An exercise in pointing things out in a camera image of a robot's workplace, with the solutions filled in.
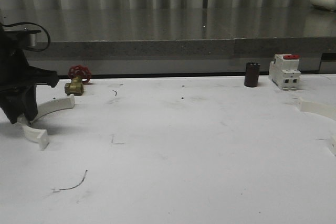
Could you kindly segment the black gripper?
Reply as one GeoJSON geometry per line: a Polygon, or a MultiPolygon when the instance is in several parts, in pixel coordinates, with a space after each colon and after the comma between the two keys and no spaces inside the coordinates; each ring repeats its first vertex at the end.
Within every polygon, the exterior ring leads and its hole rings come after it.
{"type": "Polygon", "coordinates": [[[15,48],[5,35],[6,28],[13,24],[1,24],[1,109],[11,124],[24,115],[32,121],[38,114],[36,85],[54,88],[59,77],[54,70],[30,67],[23,53],[24,49],[15,48]]]}

